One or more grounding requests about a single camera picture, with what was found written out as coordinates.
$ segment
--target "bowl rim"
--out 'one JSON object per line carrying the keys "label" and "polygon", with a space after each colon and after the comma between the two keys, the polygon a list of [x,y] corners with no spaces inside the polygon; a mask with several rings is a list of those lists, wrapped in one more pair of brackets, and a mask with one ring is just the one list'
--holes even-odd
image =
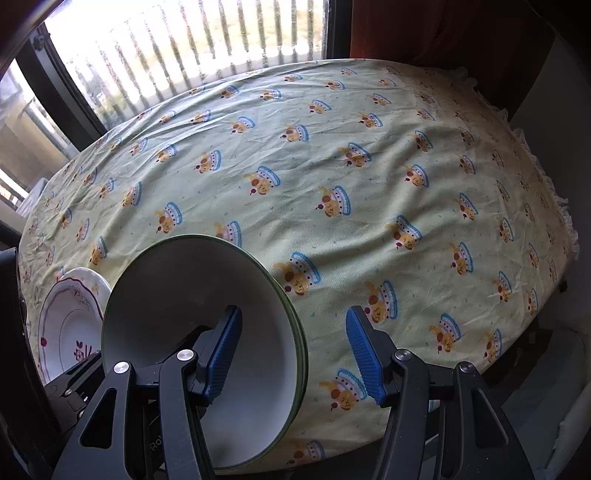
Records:
{"label": "bowl rim", "polygon": [[[218,238],[216,236],[203,235],[201,233],[185,233],[183,235],[174,235],[174,236],[171,236],[168,238],[164,238],[164,239],[150,245],[148,248],[142,250],[138,255],[136,255],[134,257],[134,259],[125,267],[125,269],[123,270],[123,273],[119,276],[119,278],[115,282],[115,285],[113,285],[113,287],[111,289],[111,293],[113,293],[115,291],[115,289],[117,288],[117,284],[119,283],[119,280],[125,275],[125,272],[128,271],[128,268],[136,260],[138,260],[140,257],[142,257],[146,252],[148,252],[149,250],[152,250],[153,248],[155,248],[161,244],[164,244],[164,243],[177,241],[179,239],[189,239],[189,238],[218,242],[218,243],[224,244],[224,245],[228,246],[229,248],[234,248],[234,249],[238,250],[238,252],[241,255],[245,256],[248,260],[250,260],[250,262],[253,263],[253,265],[256,266],[257,269],[260,270],[260,272],[262,272],[263,276],[267,279],[267,281],[271,284],[271,287],[273,287],[273,289],[277,293],[277,296],[279,297],[279,300],[280,300],[281,304],[283,305],[283,308],[284,308],[285,313],[287,315],[287,319],[290,323],[291,332],[294,336],[295,352],[296,352],[295,353],[296,382],[295,382],[294,399],[291,404],[291,409],[290,409],[289,415],[287,416],[285,423],[283,424],[283,427],[281,428],[279,433],[276,435],[276,437],[273,439],[273,441],[264,450],[262,450],[261,452],[259,452],[255,456],[249,458],[248,460],[245,460],[244,462],[237,463],[236,465],[215,468],[216,472],[229,472],[229,471],[244,467],[245,465],[249,465],[250,463],[255,462],[256,460],[258,460],[261,457],[263,457],[264,455],[266,455],[273,447],[275,447],[275,445],[277,445],[277,443],[279,443],[279,441],[283,438],[283,436],[285,435],[285,433],[287,432],[287,430],[291,426],[297,413],[300,411],[300,407],[301,407],[301,404],[304,400],[304,396],[306,394],[306,389],[308,386],[308,374],[309,374],[308,345],[307,345],[307,341],[306,341],[306,334],[304,332],[303,325],[301,324],[301,321],[300,321],[300,318],[296,312],[296,309],[294,308],[293,304],[291,303],[291,300],[287,297],[287,295],[283,291],[283,288],[279,285],[277,280],[264,267],[264,265],[262,263],[260,263],[255,257],[253,257],[249,252],[247,252],[246,250],[244,250],[240,247],[237,247],[236,245],[232,244],[231,242],[228,242],[227,240],[224,240],[222,238]],[[109,296],[109,301],[107,302],[107,305],[105,308],[105,314],[103,315],[103,323],[108,316],[109,304],[111,303],[111,298],[112,298],[112,295]],[[104,328],[101,330],[100,335],[101,335],[101,345],[103,345],[105,343],[105,329]],[[103,361],[103,368],[106,371],[104,356],[102,358],[102,361]]]}

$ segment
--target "dog in basket print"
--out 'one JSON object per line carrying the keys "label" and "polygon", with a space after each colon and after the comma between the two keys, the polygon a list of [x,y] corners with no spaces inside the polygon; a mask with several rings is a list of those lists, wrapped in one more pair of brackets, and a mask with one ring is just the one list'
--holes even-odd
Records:
{"label": "dog in basket print", "polygon": [[306,294],[310,287],[322,281],[320,272],[312,260],[301,252],[293,252],[289,262],[274,263],[273,268],[280,268],[283,272],[283,289],[287,293],[293,291],[298,296]]}
{"label": "dog in basket print", "polygon": [[392,236],[396,240],[396,249],[404,246],[407,250],[412,250],[423,238],[421,231],[406,220],[404,215],[398,215],[396,223],[388,223],[386,228],[392,232]]}
{"label": "dog in basket print", "polygon": [[281,185],[281,179],[279,178],[279,175],[264,165],[260,165],[256,172],[248,173],[243,177],[248,179],[248,181],[251,183],[252,188],[250,190],[250,195],[254,193],[266,195],[271,191],[271,189]]}
{"label": "dog in basket print", "polygon": [[339,407],[349,411],[368,396],[363,382],[346,368],[339,369],[333,380],[319,382],[319,386],[329,391],[330,411]]}
{"label": "dog in basket print", "polygon": [[346,148],[339,147],[337,150],[345,155],[348,166],[361,168],[372,160],[369,152],[356,143],[350,143]]}
{"label": "dog in basket print", "polygon": [[370,281],[365,283],[369,290],[368,304],[363,309],[366,315],[370,315],[374,323],[382,323],[387,319],[394,319],[398,315],[398,302],[392,282],[384,280],[378,286]]}
{"label": "dog in basket print", "polygon": [[462,337],[462,331],[448,313],[442,313],[438,325],[430,325],[429,331],[437,339],[437,353],[451,352],[453,345]]}
{"label": "dog in basket print", "polygon": [[329,218],[339,215],[351,215],[351,202],[342,186],[335,185],[331,190],[320,187],[320,191],[322,193],[322,202],[316,206],[315,210],[324,212]]}
{"label": "dog in basket print", "polygon": [[168,202],[164,210],[156,210],[154,214],[158,216],[157,232],[170,233],[177,225],[183,223],[183,214],[173,202]]}

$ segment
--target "vertical blind slat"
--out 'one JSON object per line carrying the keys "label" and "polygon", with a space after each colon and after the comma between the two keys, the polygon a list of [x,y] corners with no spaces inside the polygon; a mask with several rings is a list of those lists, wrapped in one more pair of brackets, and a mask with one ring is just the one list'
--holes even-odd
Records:
{"label": "vertical blind slat", "polygon": [[139,47],[138,40],[135,38],[135,35],[134,35],[133,31],[131,30],[131,27],[129,26],[129,22],[126,22],[126,24],[127,24],[127,29],[129,32],[129,39],[131,40],[131,43],[134,45],[135,54],[137,55],[139,62],[142,64],[142,68],[148,74],[148,78],[150,79],[150,82],[152,82],[152,85],[154,86],[154,90],[156,91],[156,97],[158,98],[158,101],[164,102],[164,95],[162,95],[162,92],[160,91],[160,89],[156,85],[156,81],[154,80],[154,75],[152,75],[152,71],[150,70],[150,67],[148,66],[148,62],[146,61],[146,57],[144,55],[144,52],[142,52],[141,48]]}
{"label": "vertical blind slat", "polygon": [[183,65],[183,59],[181,58],[181,54],[178,51],[177,42],[173,37],[173,34],[170,31],[170,27],[168,26],[168,21],[166,20],[166,13],[164,12],[164,8],[160,5],[160,16],[162,18],[162,22],[164,22],[164,26],[166,28],[166,33],[168,34],[168,41],[170,42],[170,47],[173,49],[173,55],[178,63],[178,68],[181,69],[181,75],[183,75],[183,80],[187,89],[193,88],[191,82],[189,81],[189,77],[187,76],[187,72],[185,71]]}
{"label": "vertical blind slat", "polygon": [[265,25],[262,20],[261,0],[256,0],[256,17],[258,19],[259,38],[262,48],[262,66],[265,68],[269,66],[269,60],[267,59],[267,44],[265,42]]}
{"label": "vertical blind slat", "polygon": [[168,87],[170,88],[170,92],[174,96],[177,94],[177,89],[174,87],[174,83],[173,83],[172,79],[170,78],[170,74],[168,73],[168,69],[166,68],[166,64],[164,63],[164,59],[162,57],[162,52],[160,52],[160,48],[156,44],[156,40],[154,39],[154,35],[152,34],[152,31],[150,30],[146,20],[144,20],[144,28],[146,29],[146,33],[148,34],[148,36],[150,38],[150,43],[152,44],[152,50],[154,50],[154,53],[156,54],[156,58],[158,59],[158,63],[160,64],[160,67],[162,68],[162,71],[164,72],[164,76],[166,77],[166,81],[168,82]]}

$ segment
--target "window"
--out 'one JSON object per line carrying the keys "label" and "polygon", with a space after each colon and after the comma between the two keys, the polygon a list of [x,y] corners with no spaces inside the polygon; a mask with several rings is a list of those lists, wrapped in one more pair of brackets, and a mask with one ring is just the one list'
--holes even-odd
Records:
{"label": "window", "polygon": [[217,79],[322,57],[324,0],[69,0],[46,27],[107,129]]}
{"label": "window", "polygon": [[38,197],[77,153],[13,61],[0,80],[0,200],[26,210],[29,194]]}

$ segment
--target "green-rimmed bowl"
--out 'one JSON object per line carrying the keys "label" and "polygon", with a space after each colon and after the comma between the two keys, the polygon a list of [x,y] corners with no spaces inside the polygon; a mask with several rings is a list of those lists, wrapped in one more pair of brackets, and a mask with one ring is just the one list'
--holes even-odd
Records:
{"label": "green-rimmed bowl", "polygon": [[201,423],[217,471],[267,453],[287,431],[306,390],[303,328],[283,289],[254,257],[207,235],[165,239],[140,253],[109,298],[103,365],[152,365],[225,307],[242,309],[243,329],[222,394]]}

